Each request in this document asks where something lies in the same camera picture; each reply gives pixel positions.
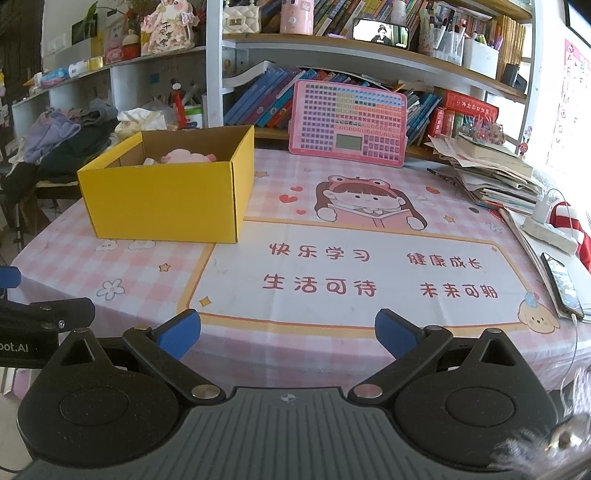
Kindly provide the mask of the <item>pink plush toy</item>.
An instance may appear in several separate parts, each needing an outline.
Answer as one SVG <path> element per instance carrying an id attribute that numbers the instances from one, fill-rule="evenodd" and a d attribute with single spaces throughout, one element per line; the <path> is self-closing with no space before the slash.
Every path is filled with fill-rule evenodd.
<path id="1" fill-rule="evenodd" d="M 213 154 L 193 153 L 186 149 L 174 149 L 160 159 L 161 164 L 213 163 L 216 161 L 216 156 Z"/>

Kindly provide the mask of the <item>pink cartoon table mat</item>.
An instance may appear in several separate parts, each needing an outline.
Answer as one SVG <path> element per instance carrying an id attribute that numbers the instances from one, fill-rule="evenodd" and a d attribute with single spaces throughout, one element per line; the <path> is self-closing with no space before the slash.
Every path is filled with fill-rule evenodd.
<path id="1" fill-rule="evenodd" d="M 462 336 L 503 329 L 547 388 L 590 363 L 511 229 L 425 168 L 256 152 L 235 244 L 97 237 L 83 203 L 15 258 L 19 303 L 86 297 L 119 335 L 196 310 L 186 362 L 224 388 L 351 388 L 390 360 L 383 308 Z"/>

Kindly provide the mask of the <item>pile of clothes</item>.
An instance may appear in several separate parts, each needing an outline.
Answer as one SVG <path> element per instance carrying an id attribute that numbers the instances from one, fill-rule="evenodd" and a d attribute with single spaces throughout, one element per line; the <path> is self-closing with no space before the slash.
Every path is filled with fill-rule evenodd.
<path id="1" fill-rule="evenodd" d="M 1 179 L 7 202 L 22 201 L 41 181 L 76 180 L 79 169 L 113 144 L 118 114 L 113 105 L 95 98 L 86 109 L 50 108 L 39 115 Z"/>

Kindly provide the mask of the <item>smartphone on table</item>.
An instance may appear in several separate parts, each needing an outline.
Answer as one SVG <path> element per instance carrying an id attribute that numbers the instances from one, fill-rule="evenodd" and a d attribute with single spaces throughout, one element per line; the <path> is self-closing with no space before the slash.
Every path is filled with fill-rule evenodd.
<path id="1" fill-rule="evenodd" d="M 568 315 L 574 315 L 578 320 L 582 321 L 584 311 L 566 266 L 546 252 L 541 254 L 541 261 L 549 277 L 560 310 Z"/>

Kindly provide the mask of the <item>yellow cardboard box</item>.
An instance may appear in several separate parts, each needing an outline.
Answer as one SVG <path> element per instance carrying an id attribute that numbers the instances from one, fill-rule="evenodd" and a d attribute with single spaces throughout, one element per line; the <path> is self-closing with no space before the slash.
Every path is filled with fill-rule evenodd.
<path id="1" fill-rule="evenodd" d="M 174 149 L 217 161 L 161 164 Z M 156 163 L 143 166 L 146 158 Z M 254 129 L 139 132 L 77 176 L 99 238 L 235 244 L 254 181 Z"/>

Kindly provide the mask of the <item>white power strip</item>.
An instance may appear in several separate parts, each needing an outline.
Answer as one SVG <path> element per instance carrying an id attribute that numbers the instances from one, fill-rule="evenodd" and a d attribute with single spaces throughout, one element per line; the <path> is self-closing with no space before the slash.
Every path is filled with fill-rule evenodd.
<path id="1" fill-rule="evenodd" d="M 546 221 L 546 217 L 551 210 L 552 199 L 550 194 L 546 193 L 544 197 L 536 203 L 533 214 L 525 218 L 522 229 L 528 235 L 547 243 L 548 245 L 554 246 L 567 255 L 575 255 L 578 250 L 578 241 L 574 234 L 570 206 L 566 204 L 569 220 L 569 235 Z"/>

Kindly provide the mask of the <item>stack of papers and books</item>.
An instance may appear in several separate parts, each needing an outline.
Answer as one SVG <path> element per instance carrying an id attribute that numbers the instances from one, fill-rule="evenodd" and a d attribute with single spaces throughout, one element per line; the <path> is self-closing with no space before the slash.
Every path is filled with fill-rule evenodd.
<path id="1" fill-rule="evenodd" d="M 534 169 L 505 147 L 458 138 L 430 136 L 428 145 L 448 160 L 452 178 L 478 205 L 532 214 L 542 196 L 542 185 Z"/>

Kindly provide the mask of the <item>floral tissue box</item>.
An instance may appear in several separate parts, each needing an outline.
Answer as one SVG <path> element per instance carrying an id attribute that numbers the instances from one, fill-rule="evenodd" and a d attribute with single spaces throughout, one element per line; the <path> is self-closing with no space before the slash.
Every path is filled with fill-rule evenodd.
<path id="1" fill-rule="evenodd" d="M 135 108 L 121 111 L 117 115 L 118 124 L 114 133 L 119 140 L 125 140 L 143 131 L 165 131 L 167 124 L 161 111 Z"/>

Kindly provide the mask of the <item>pink keyboard toy board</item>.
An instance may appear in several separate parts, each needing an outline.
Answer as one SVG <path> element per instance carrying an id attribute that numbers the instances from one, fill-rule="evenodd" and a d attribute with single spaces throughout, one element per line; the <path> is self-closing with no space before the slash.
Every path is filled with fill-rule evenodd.
<path id="1" fill-rule="evenodd" d="M 400 168 L 407 145 L 407 98 L 346 83 L 298 80 L 288 129 L 294 155 Z"/>

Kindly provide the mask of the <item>row of blue books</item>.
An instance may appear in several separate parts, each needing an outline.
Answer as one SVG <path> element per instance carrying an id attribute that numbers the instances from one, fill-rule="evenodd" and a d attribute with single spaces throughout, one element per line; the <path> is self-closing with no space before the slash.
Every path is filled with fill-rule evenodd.
<path id="1" fill-rule="evenodd" d="M 224 114 L 226 126 L 253 125 L 266 127 L 294 97 L 294 85 L 298 80 L 311 80 L 318 74 L 315 69 L 286 69 L 270 66 L 249 84 L 238 101 Z"/>

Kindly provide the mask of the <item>floral plush figure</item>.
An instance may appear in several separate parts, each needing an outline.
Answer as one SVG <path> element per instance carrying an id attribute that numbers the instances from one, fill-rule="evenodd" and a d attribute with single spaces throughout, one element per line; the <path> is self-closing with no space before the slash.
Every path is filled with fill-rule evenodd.
<path id="1" fill-rule="evenodd" d="M 142 20 L 141 55 L 150 56 L 194 47 L 193 28 L 199 19 L 186 0 L 163 0 Z"/>

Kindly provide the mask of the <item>smartphone on shelf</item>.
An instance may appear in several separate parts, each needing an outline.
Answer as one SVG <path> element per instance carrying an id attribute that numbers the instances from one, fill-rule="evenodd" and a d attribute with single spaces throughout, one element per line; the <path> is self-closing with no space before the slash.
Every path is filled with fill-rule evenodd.
<path id="1" fill-rule="evenodd" d="M 353 40 L 408 49 L 410 34 L 406 26 L 360 18 L 353 23 Z"/>

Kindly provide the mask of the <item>white quilted handbag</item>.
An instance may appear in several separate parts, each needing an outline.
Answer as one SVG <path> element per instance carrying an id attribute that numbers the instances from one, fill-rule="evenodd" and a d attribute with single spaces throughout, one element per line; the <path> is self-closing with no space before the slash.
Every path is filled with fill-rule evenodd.
<path id="1" fill-rule="evenodd" d="M 256 34 L 262 29 L 260 9 L 256 0 L 237 1 L 235 5 L 225 0 L 222 10 L 222 33 Z"/>

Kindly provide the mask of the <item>pink cylindrical device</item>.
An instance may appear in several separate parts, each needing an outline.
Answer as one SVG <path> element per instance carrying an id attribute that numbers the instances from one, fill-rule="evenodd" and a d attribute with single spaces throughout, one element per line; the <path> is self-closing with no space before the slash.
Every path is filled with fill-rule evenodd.
<path id="1" fill-rule="evenodd" d="M 280 8 L 281 34 L 314 34 L 315 2 L 312 0 L 283 0 Z"/>

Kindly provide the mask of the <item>white bookshelf frame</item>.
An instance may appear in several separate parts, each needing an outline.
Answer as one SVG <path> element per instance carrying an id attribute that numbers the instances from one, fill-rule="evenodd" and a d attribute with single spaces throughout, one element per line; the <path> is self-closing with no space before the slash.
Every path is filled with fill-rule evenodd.
<path id="1" fill-rule="evenodd" d="M 26 136 L 48 107 L 82 109 L 97 93 L 105 93 L 118 110 L 130 110 L 157 94 L 151 76 L 167 89 L 170 78 L 204 87 L 204 125 L 219 126 L 224 102 L 235 92 L 231 77 L 252 65 L 270 61 L 283 67 L 322 67 L 379 79 L 385 84 L 430 89 L 441 87 L 476 98 L 504 97 L 528 106 L 530 97 L 481 73 L 420 53 L 380 44 L 307 35 L 242 34 L 224 36 L 221 2 L 207 4 L 204 45 L 105 65 L 84 72 L 49 89 L 20 100 L 11 107 L 17 139 Z"/>

